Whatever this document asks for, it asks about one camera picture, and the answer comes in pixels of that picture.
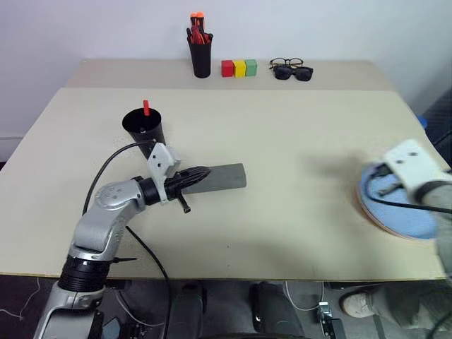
red marker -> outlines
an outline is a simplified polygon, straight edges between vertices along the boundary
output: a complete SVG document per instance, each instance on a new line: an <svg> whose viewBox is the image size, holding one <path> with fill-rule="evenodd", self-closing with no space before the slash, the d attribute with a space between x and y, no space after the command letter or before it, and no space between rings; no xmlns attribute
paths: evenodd
<svg viewBox="0 0 452 339"><path fill-rule="evenodd" d="M143 109L144 109L144 115L149 117L150 116L149 101L143 100Z"/></svg>

wooden table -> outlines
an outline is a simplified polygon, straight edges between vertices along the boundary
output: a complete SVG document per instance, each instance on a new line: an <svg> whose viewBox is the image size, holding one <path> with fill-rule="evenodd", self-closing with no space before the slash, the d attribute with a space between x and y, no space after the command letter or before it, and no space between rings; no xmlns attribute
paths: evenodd
<svg viewBox="0 0 452 339"><path fill-rule="evenodd" d="M223 79L213 67L206 80L192 77L189 61L82 64L0 172L0 272L60 274L95 173L132 142L122 117L148 98L163 115L181 168L243 162L248 182L245 189L186 196L187 215L174 201L130 222L171 278L443 277L433 242L375 227L353 192L362 166L406 138L446 163L370 63L307 65L315 69L310 83L277 81L262 63L256 78ZM129 150L100 185L137 175L149 176L145 159ZM128 234L118 255L139 260L113 265L110 277L160 277Z"/></svg>

green block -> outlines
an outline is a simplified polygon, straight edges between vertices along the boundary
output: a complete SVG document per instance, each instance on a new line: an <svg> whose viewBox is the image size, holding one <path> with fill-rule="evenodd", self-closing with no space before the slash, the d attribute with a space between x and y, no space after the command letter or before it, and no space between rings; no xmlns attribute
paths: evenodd
<svg viewBox="0 0 452 339"><path fill-rule="evenodd" d="M257 61L255 59L245 60L246 74L245 76L255 76L257 73Z"/></svg>

white wall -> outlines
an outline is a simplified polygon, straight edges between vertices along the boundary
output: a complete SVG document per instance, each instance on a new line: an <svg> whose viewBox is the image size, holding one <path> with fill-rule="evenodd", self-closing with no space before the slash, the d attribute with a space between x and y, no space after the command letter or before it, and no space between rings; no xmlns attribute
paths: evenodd
<svg viewBox="0 0 452 339"><path fill-rule="evenodd" d="M452 85L451 0L0 0L0 137L23 135L82 58L189 57L200 10L214 58L368 59L420 114Z"/></svg>

black cup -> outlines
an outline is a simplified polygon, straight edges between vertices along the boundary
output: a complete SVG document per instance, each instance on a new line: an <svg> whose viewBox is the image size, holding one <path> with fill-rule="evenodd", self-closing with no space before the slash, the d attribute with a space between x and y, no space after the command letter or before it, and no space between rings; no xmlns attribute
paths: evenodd
<svg viewBox="0 0 452 339"><path fill-rule="evenodd" d="M190 46L191 63L193 72L197 78L207 78L210 75L210 50L212 48L213 35L210 35L208 44L192 44L190 39L187 42Z"/></svg>
<svg viewBox="0 0 452 339"><path fill-rule="evenodd" d="M135 141L155 141L165 143L162 130L162 116L155 109L150 109L150 116L144 115L143 108L137 108L127 113L122 119L122 126L129 132ZM140 145L139 148L148 159L153 149L153 144Z"/></svg>

